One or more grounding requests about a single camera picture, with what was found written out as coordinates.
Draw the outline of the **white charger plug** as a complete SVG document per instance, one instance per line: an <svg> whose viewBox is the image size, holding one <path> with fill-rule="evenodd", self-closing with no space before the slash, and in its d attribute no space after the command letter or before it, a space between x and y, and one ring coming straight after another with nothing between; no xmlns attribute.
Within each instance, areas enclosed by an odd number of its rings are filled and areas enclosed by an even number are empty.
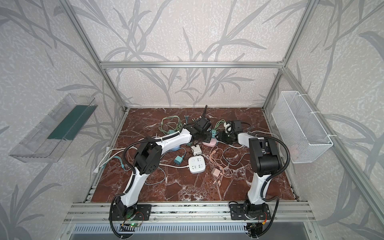
<svg viewBox="0 0 384 240"><path fill-rule="evenodd" d="M202 149L200 145L191 146L191 149L193 151L193 156L199 156L202 154Z"/></svg>

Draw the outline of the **white power strip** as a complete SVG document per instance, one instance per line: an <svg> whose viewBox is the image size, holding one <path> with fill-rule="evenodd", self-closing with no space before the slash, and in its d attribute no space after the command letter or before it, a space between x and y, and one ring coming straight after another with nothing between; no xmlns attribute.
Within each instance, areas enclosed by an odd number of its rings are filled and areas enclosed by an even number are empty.
<svg viewBox="0 0 384 240"><path fill-rule="evenodd" d="M206 170L206 163L203 156L194 156L188 159L188 167L192 174L199 174Z"/></svg>

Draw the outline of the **teal charger plug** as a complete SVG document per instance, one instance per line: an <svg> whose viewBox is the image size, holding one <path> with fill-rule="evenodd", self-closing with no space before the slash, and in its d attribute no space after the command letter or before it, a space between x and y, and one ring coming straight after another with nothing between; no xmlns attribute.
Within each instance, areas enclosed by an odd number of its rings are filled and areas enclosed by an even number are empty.
<svg viewBox="0 0 384 240"><path fill-rule="evenodd" d="M184 160L184 157L176 156L174 159L174 163L179 166L183 162L183 160Z"/></svg>

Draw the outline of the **pink charger plug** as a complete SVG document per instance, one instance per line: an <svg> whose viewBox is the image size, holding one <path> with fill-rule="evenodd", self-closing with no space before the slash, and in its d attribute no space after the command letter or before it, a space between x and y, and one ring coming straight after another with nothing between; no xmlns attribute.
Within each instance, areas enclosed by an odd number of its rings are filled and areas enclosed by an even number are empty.
<svg viewBox="0 0 384 240"><path fill-rule="evenodd" d="M215 177L215 178L219 178L221 176L221 170L217 169L217 168L213 168L212 170L212 175Z"/></svg>

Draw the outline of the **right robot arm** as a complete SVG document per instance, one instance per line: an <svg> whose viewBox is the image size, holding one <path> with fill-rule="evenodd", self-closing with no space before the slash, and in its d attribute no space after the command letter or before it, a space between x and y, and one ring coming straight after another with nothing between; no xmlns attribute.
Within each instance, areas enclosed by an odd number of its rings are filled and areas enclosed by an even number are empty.
<svg viewBox="0 0 384 240"><path fill-rule="evenodd" d="M287 146L270 134L261 135L243 132L245 122L236 120L220 134L226 143L238 142L249 148L250 163L254 172L253 181L244 203L229 203L232 220L262 220L262 224L274 219L266 199L272 178L280 175L290 163Z"/></svg>

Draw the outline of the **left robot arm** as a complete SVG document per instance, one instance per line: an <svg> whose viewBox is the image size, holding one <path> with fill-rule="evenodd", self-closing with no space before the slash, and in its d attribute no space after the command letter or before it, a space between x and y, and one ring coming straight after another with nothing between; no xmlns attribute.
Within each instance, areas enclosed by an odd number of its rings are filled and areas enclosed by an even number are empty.
<svg viewBox="0 0 384 240"><path fill-rule="evenodd" d="M133 217L145 181L159 167L162 155L177 146L193 141L209 142L212 137L209 131L211 126L211 121L201 116L198 120L183 125L181 130L175 133L157 138L146 137L144 140L133 143L131 147L139 146L133 164L127 159L129 149L124 149L123 162L131 168L133 173L123 193L114 196L110 206L109 221L124 221Z"/></svg>

